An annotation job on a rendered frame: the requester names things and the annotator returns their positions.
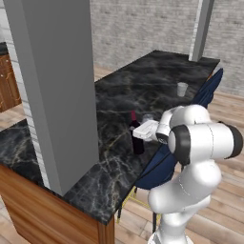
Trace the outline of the blue chair with yellow legs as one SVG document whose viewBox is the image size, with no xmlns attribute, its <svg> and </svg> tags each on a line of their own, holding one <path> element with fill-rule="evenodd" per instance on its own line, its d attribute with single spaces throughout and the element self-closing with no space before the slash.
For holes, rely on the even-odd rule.
<svg viewBox="0 0 244 244">
<path fill-rule="evenodd" d="M 218 87 L 223 76 L 223 69 L 219 69 L 198 91 L 192 103 L 208 108 L 214 98 L 214 91 Z"/>
<path fill-rule="evenodd" d="M 137 188 L 150 190 L 170 181 L 173 178 L 176 164 L 177 160 L 170 152 L 169 147 L 162 144 L 144 172 L 134 182 L 136 188 L 134 191 L 137 192 Z"/>
</svg>

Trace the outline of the clear wine glass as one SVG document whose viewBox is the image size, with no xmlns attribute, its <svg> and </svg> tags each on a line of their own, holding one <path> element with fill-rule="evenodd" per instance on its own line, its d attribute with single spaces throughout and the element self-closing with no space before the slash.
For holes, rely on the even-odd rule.
<svg viewBox="0 0 244 244">
<path fill-rule="evenodd" d="M 153 120 L 153 115 L 147 113 L 147 114 L 143 115 L 141 124 L 144 124 L 145 122 L 147 122 L 149 120 Z"/>
</svg>

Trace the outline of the wooden counter base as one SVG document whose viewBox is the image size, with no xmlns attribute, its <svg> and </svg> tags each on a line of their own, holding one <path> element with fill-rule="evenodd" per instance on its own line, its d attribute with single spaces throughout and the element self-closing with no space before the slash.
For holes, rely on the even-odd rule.
<svg viewBox="0 0 244 244">
<path fill-rule="evenodd" d="M 31 244 L 114 244 L 114 218 L 101 224 L 2 165 L 0 194 L 16 231 Z"/>
</svg>

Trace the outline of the slim grey pillar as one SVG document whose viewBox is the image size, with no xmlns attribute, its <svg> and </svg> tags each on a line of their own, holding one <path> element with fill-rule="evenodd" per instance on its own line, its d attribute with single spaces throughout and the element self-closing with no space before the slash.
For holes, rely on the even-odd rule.
<svg viewBox="0 0 244 244">
<path fill-rule="evenodd" d="M 203 55 L 208 28 L 211 21 L 214 0 L 199 0 L 193 28 L 189 60 L 197 62 Z"/>
</svg>

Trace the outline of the dark wine bottle red cap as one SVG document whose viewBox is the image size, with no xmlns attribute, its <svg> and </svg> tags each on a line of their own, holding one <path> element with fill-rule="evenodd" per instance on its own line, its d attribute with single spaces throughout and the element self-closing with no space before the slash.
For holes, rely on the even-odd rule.
<svg viewBox="0 0 244 244">
<path fill-rule="evenodd" d="M 131 112 L 132 122 L 130 123 L 130 131 L 132 136 L 132 148 L 134 154 L 142 154 L 144 152 L 144 141 L 133 136 L 133 130 L 140 126 L 136 120 L 135 111 Z"/>
</svg>

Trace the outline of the wide grey pillar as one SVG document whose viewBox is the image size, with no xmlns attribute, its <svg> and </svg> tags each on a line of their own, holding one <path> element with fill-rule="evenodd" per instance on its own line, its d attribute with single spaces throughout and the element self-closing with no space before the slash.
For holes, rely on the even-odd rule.
<svg viewBox="0 0 244 244">
<path fill-rule="evenodd" d="M 99 160 L 90 0 L 3 0 L 49 188 Z"/>
</svg>

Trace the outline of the clear glass cup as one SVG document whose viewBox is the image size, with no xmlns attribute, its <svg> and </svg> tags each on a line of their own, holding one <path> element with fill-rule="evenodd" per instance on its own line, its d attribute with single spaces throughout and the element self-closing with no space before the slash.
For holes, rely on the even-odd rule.
<svg viewBox="0 0 244 244">
<path fill-rule="evenodd" d="M 186 94 L 186 90 L 188 88 L 188 84 L 184 82 L 177 83 L 177 95 L 180 97 L 184 97 Z"/>
</svg>

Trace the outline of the brown wooden cupboards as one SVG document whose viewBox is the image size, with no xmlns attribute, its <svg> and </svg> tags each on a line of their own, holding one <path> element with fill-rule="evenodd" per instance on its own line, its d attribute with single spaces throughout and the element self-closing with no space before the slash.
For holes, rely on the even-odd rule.
<svg viewBox="0 0 244 244">
<path fill-rule="evenodd" d="M 4 53 L 0 55 L 0 112 L 18 106 L 21 102 L 10 56 Z"/>
</svg>

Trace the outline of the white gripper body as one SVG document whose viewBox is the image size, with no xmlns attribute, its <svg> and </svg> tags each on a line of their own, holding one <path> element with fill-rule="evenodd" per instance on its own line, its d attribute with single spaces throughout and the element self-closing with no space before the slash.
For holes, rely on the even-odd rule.
<svg viewBox="0 0 244 244">
<path fill-rule="evenodd" d="M 132 135 L 138 139 L 144 141 L 156 141 L 156 130 L 158 128 L 158 122 L 155 120 L 148 120 L 144 122 L 139 127 L 135 128 L 132 132 Z"/>
</svg>

